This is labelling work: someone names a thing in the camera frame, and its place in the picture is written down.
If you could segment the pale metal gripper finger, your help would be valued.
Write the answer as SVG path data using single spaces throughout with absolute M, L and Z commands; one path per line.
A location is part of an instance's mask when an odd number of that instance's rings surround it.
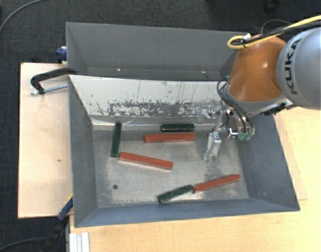
M 214 156 L 213 147 L 214 147 L 214 134 L 209 133 L 208 137 L 207 137 L 206 150 L 204 152 L 204 159 L 205 160 L 208 160 Z
M 220 139 L 219 134 L 214 133 L 212 135 L 211 156 L 218 156 L 221 143 L 222 140 Z

